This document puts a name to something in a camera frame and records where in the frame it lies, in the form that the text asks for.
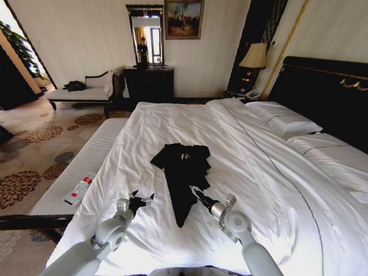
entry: telephone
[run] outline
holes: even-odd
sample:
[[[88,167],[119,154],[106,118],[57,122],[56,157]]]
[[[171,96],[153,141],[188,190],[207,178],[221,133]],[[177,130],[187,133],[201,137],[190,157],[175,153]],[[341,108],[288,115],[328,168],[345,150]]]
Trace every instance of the telephone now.
[[[256,101],[260,98],[260,91],[259,90],[251,90],[246,93],[246,98],[250,99],[251,101]]]

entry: black garment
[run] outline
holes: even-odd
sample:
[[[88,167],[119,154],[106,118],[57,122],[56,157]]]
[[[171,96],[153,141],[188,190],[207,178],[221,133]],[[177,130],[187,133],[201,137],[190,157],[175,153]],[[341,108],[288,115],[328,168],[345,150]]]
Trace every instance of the black garment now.
[[[208,147],[204,145],[166,144],[151,160],[152,164],[165,169],[172,208],[179,227],[183,226],[191,206],[197,202],[189,186],[194,185],[201,190],[209,187],[205,178],[206,171],[211,168],[206,160],[209,156]]]
[[[63,89],[67,89],[69,92],[71,91],[82,91],[82,90],[86,90],[87,86],[83,83],[80,82],[78,80],[74,80],[72,82],[69,82],[68,84],[64,85]]]
[[[148,55],[147,46],[139,44],[137,48],[138,48],[138,53],[140,54],[140,61],[142,63],[147,63],[147,55]]]

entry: potted plant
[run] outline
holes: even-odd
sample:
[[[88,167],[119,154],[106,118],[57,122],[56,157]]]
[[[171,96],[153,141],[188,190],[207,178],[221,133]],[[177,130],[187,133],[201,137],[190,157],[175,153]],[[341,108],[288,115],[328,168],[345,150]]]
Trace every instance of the potted plant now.
[[[4,34],[4,36],[6,37],[6,39],[11,44],[11,46],[13,47],[13,49],[15,50],[15,52],[17,53],[18,57],[23,62],[24,66],[27,68],[30,75],[36,80],[38,78],[46,80],[41,75],[37,63],[33,61],[33,57],[31,55],[32,51],[28,49],[26,45],[24,45],[24,41],[28,42],[27,39],[22,37],[18,33],[12,31],[10,29],[10,26],[8,24],[3,23],[1,20],[0,20],[0,29]]]

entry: mirror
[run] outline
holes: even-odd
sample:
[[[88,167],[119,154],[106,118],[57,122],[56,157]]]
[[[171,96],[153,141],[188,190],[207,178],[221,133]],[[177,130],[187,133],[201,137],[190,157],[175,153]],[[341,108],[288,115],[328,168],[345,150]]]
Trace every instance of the mirror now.
[[[127,5],[137,65],[164,65],[163,5]]]

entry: table lamp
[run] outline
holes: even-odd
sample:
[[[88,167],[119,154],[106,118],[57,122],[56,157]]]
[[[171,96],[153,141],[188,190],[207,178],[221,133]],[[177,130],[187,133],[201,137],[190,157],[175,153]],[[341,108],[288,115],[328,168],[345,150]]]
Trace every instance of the table lamp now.
[[[242,77],[241,81],[245,83],[245,87],[240,89],[241,93],[245,93],[246,89],[252,89],[255,77],[257,76],[258,70],[252,69],[265,69],[266,68],[266,50],[267,43],[252,43],[246,56],[239,63],[241,67],[247,67],[250,70],[246,73],[246,77]]]

